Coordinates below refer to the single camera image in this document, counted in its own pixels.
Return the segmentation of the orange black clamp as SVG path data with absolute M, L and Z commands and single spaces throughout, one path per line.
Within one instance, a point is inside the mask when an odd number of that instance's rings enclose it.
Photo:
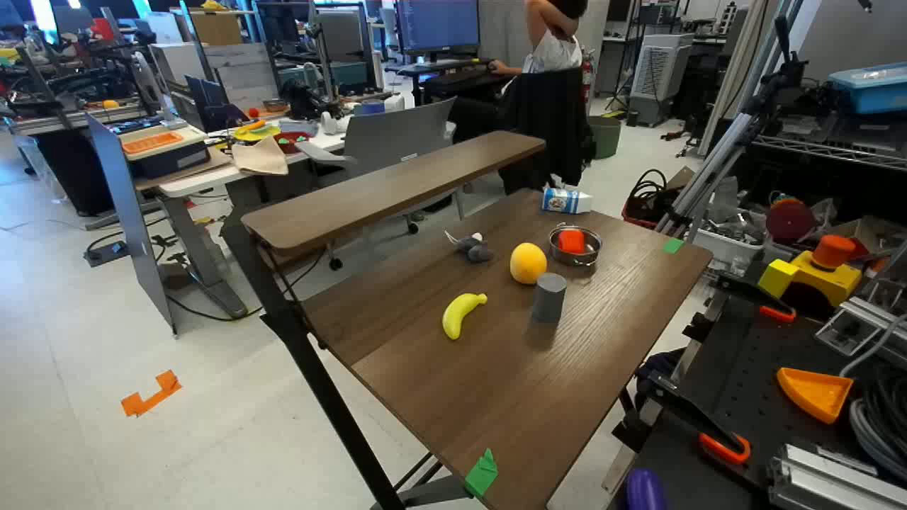
M 653 376 L 653 397 L 678 420 L 696 427 L 696 444 L 712 459 L 729 468 L 746 468 L 750 459 L 750 442 L 733 432 L 721 415 L 681 393 L 681 384 L 670 376 Z
M 725 299 L 746 299 L 756 308 L 760 318 L 767 318 L 773 322 L 793 322 L 797 319 L 797 308 L 783 304 L 780 296 L 767 294 L 766 289 L 760 289 L 756 284 L 749 281 L 736 281 L 729 274 L 721 274 L 715 281 L 715 289 L 721 296 Z

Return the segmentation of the yellow toy banana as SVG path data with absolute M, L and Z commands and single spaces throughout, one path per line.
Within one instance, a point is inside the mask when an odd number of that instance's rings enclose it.
M 448 339 L 458 339 L 463 336 L 463 328 L 465 328 L 465 318 L 484 305 L 487 304 L 487 294 L 484 291 L 463 291 L 456 294 L 444 311 L 443 311 L 443 332 Z

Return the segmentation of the orange plastic wedge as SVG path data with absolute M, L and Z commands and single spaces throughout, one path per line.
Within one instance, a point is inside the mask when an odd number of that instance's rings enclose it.
M 834 424 L 841 415 L 854 380 L 783 366 L 776 370 L 776 384 L 799 411 L 804 411 L 823 424 Z

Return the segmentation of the grey office chair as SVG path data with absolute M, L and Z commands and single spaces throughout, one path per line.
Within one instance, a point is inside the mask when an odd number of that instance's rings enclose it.
M 443 98 L 379 117 L 351 117 L 341 153 L 307 138 L 298 138 L 295 146 L 315 165 L 342 166 L 348 176 L 363 176 L 448 146 L 450 138 L 444 136 L 444 126 L 450 108 L 454 101 Z

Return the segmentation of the green tape marker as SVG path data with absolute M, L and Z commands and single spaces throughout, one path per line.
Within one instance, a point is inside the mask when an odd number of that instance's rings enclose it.
M 497 457 L 494 457 L 491 447 L 484 447 L 484 451 L 478 454 L 478 459 L 474 461 L 474 468 L 465 474 L 465 489 L 468 489 L 470 495 L 484 499 L 487 489 L 497 485 L 497 479 L 498 479 Z
M 684 248 L 684 241 L 681 237 L 670 237 L 665 244 L 662 244 L 662 251 L 665 254 L 678 254 Z

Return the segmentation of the purple toy eggplant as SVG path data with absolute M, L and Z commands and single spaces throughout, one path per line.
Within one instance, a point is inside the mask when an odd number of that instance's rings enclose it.
M 670 510 L 665 492 L 654 471 L 633 471 L 624 481 L 624 506 L 627 510 Z

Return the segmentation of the small grey toy figure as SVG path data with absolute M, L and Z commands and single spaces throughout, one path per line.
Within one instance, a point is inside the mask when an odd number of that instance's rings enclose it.
M 470 262 L 482 262 L 482 260 L 491 258 L 491 248 L 487 248 L 482 233 L 474 233 L 474 234 L 465 234 L 465 237 L 456 237 L 454 233 L 448 233 L 448 244 L 454 245 L 456 254 L 463 254 Z

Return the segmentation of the wooden bench shelf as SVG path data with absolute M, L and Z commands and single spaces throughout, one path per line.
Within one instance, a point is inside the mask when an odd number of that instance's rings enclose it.
M 271 248 L 320 245 L 363 223 L 400 214 L 433 194 L 545 151 L 525 132 L 494 131 L 417 159 L 246 211 L 240 223 Z

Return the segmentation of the aluminium extrusion rail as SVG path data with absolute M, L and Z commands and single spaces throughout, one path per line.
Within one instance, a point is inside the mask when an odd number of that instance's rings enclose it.
M 907 489 L 799 444 L 770 461 L 767 500 L 783 510 L 907 510 Z

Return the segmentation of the grey plastic cup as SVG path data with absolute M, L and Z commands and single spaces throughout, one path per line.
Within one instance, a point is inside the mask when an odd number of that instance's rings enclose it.
M 539 322 L 558 322 L 565 294 L 568 294 L 568 278 L 556 272 L 545 272 L 536 284 L 532 318 Z

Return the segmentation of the white blue milk carton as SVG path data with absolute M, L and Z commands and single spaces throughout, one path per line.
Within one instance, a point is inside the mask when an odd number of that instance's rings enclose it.
M 560 214 L 580 214 L 593 209 L 593 194 L 572 183 L 558 183 L 556 179 L 551 179 L 542 187 L 542 209 L 560 211 Z

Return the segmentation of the yellow box red button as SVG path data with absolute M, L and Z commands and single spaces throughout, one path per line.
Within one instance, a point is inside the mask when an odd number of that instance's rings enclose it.
M 797 258 L 773 258 L 756 287 L 770 296 L 783 296 L 793 284 L 817 289 L 830 305 L 845 304 L 861 272 L 854 267 L 859 244 L 845 234 L 823 234 L 814 248 L 801 248 Z

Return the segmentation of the person in black skirt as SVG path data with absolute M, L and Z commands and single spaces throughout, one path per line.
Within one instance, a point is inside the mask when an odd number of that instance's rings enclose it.
M 454 138 L 491 131 L 539 136 L 545 151 L 498 169 L 501 187 L 542 189 L 552 180 L 576 187 L 587 162 L 583 51 L 579 23 L 587 0 L 525 0 L 531 54 L 521 67 L 497 66 L 508 75 L 497 97 L 456 97 Z

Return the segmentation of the yellow orange toy fruit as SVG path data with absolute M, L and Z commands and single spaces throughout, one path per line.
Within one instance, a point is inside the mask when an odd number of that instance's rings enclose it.
M 511 267 L 508 267 L 511 278 L 517 284 L 536 284 L 545 272 L 546 272 L 546 254 L 539 244 L 519 244 L 511 251 Z

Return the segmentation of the computer monitor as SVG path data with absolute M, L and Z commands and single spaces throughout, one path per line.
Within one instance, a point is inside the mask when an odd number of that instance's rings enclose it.
M 478 0 L 396 0 L 406 54 L 468 54 L 478 49 Z

